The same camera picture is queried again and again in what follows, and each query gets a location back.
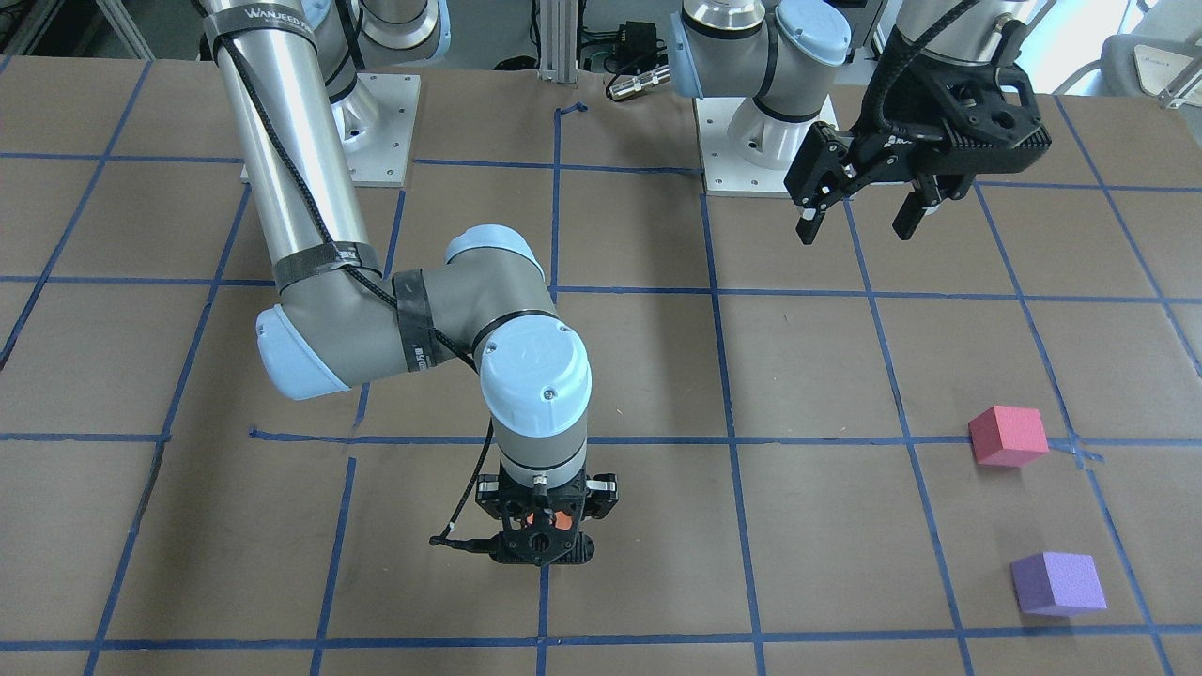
gray floor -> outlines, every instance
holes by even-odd
[[[406,269],[500,221],[545,261],[594,364],[589,468],[624,486],[594,561],[427,546],[487,420],[465,369],[274,391],[210,64],[4,60],[0,672],[1202,670],[1179,119],[1041,97],[1057,141],[1029,172],[910,243],[904,189],[874,186],[803,248],[787,202],[703,192],[686,101],[421,76],[405,190],[358,191],[369,235]],[[1136,125],[1188,149],[1113,134]],[[1053,452],[976,466],[966,421],[999,403],[1040,409]],[[469,505],[459,533],[495,527]],[[1094,556],[1109,610],[1020,615],[1007,567],[1045,550]]]

purple block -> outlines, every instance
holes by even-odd
[[[1031,615],[1072,617],[1106,610],[1094,557],[1042,552],[1010,565],[1018,609]]]

red cube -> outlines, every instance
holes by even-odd
[[[1048,452],[1039,409],[993,407],[969,423],[977,464],[1022,467]]]

white mounting plate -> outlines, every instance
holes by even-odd
[[[731,118],[743,101],[725,96],[695,101],[701,164],[706,168],[706,192],[730,197],[789,197],[789,191],[785,190],[787,170],[770,170],[744,160],[726,135]],[[835,124],[834,106],[831,105],[829,96],[815,119]]]
[[[352,142],[343,143],[351,182],[365,188],[404,188],[422,78],[359,73],[359,84],[367,87],[379,103],[380,124]],[[242,182],[249,183],[245,167]]]

velcro strap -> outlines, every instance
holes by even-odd
[[[380,256],[370,244],[331,242],[284,256],[275,262],[275,289],[282,291],[302,279],[344,267],[358,267],[380,274]]]
[[[275,2],[252,2],[221,10],[204,18],[204,36],[209,41],[213,54],[218,53],[218,41],[226,35],[234,35],[248,30],[286,30],[304,37],[317,48],[317,41],[313,35],[313,26],[300,12],[287,5]]]

